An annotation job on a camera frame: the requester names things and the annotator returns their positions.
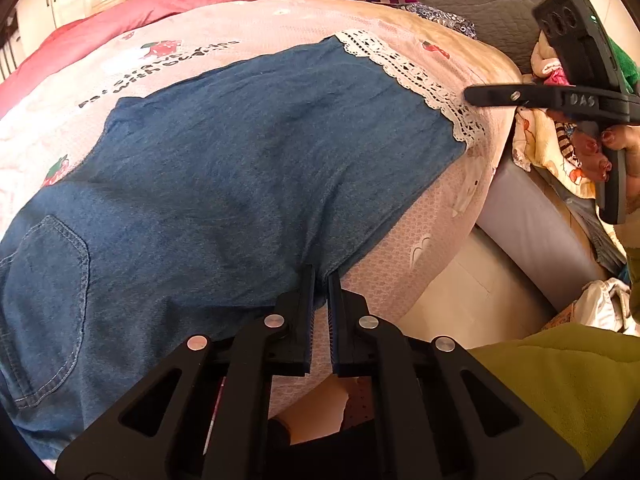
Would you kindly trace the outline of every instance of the pink quilt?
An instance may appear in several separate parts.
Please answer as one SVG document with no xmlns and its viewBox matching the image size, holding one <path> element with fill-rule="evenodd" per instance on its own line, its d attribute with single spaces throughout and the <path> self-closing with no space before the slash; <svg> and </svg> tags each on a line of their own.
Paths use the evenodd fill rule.
<svg viewBox="0 0 640 480">
<path fill-rule="evenodd" d="M 240 0 L 127 0 L 59 28 L 0 84 L 0 119 L 48 76 L 123 32 L 197 7 L 234 1 Z"/>
</svg>

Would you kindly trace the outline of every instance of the pocket stitching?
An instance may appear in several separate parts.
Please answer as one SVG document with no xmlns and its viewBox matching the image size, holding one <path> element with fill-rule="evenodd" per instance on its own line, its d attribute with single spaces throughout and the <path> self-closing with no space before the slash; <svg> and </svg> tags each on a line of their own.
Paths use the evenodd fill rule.
<svg viewBox="0 0 640 480">
<path fill-rule="evenodd" d="M 18 408 L 18 410 L 23 410 L 25 408 L 34 408 L 35 406 L 40 404 L 42 400 L 45 399 L 49 394 L 52 394 L 53 392 L 55 392 L 57 389 L 59 389 L 60 386 L 62 386 L 62 384 L 65 383 L 66 378 L 69 377 L 71 372 L 76 367 L 76 363 L 78 362 L 78 356 L 80 354 L 80 347 L 82 345 L 82 340 L 84 339 L 84 320 L 86 318 L 86 291 L 88 286 L 88 275 L 89 275 L 88 273 L 89 251 L 84 241 L 80 237 L 78 237 L 78 235 L 76 235 L 71 229 L 69 229 L 69 227 L 64 225 L 59 219 L 55 218 L 55 216 L 53 215 L 45 216 L 39 222 L 39 224 L 29 229 L 27 233 L 24 235 L 24 237 L 22 238 L 22 240 L 20 241 L 20 243 L 22 243 L 22 241 L 25 240 L 33 232 L 37 231 L 38 229 L 44 226 L 50 226 L 54 228 L 57 232 L 59 232 L 63 238 L 65 238 L 71 245 L 73 245 L 73 247 L 76 249 L 79 255 L 78 260 L 79 260 L 79 263 L 81 264 L 81 280 L 80 280 L 79 291 L 77 294 L 77 297 L 79 300 L 79 310 L 80 310 L 78 337 L 76 338 L 76 342 L 74 344 L 74 347 L 71 351 L 70 356 L 65 361 L 65 363 L 60 367 L 60 369 L 56 372 L 56 374 L 49 381 L 47 381 L 47 383 L 39 387 L 35 392 L 29 395 L 25 395 L 24 389 L 20 384 L 21 381 L 19 380 L 21 374 L 18 374 L 17 370 L 15 369 L 14 362 L 11 358 L 12 352 L 10 351 L 9 348 L 7 348 L 7 345 L 3 340 L 4 338 L 2 338 L 0 334 L 0 340 L 3 340 L 2 346 L 4 346 L 5 353 L 8 357 L 9 365 L 12 368 L 12 371 L 15 375 L 15 378 L 18 383 L 18 387 L 20 388 L 20 391 L 23 394 L 23 397 L 21 397 L 20 399 L 14 399 L 14 402 L 16 402 L 16 407 Z M 18 251 L 15 251 L 15 253 L 4 258 L 0 262 L 0 264 L 4 266 L 6 263 L 10 263 L 11 261 L 13 261 L 14 256 L 17 254 L 17 252 Z M 68 369 L 64 372 L 64 375 L 60 377 L 60 374 L 66 368 Z M 55 386 L 51 387 L 50 384 L 54 381 L 57 381 L 58 383 Z"/>
</svg>

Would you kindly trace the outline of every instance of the denim pocket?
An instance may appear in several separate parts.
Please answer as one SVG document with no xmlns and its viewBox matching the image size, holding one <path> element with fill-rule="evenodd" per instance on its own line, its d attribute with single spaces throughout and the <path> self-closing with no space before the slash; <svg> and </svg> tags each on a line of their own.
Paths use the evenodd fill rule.
<svg viewBox="0 0 640 480">
<path fill-rule="evenodd" d="M 0 370 L 18 409 L 37 406 L 76 366 L 88 279 L 86 244 L 51 215 L 0 261 Z"/>
</svg>

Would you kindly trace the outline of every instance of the green plush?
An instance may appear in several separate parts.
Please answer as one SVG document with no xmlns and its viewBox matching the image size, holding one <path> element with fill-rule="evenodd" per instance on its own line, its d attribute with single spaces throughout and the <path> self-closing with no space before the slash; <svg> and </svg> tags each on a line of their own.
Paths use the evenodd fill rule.
<svg viewBox="0 0 640 480">
<path fill-rule="evenodd" d="M 613 49 L 613 55 L 616 56 L 616 61 L 620 65 L 622 75 L 625 77 L 626 91 L 630 94 L 635 94 L 636 83 L 640 80 L 640 73 L 638 72 L 638 66 L 636 62 L 629 57 L 629 55 L 617 46 L 616 42 L 609 38 L 609 43 Z"/>
<path fill-rule="evenodd" d="M 640 399 L 640 338 L 575 323 L 471 354 L 590 468 Z"/>
</svg>

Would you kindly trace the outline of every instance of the human hand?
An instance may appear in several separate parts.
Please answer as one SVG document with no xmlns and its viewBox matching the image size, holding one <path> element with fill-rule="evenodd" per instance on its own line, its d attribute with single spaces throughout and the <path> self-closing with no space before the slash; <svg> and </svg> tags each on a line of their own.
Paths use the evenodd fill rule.
<svg viewBox="0 0 640 480">
<path fill-rule="evenodd" d="M 572 122 L 551 110 L 547 114 L 555 121 Z M 626 212 L 631 214 L 640 208 L 640 126 L 612 126 L 601 134 L 599 140 L 574 130 L 571 143 L 582 172 L 594 182 L 609 179 L 611 163 L 602 153 L 602 146 L 610 150 L 626 150 Z"/>
</svg>

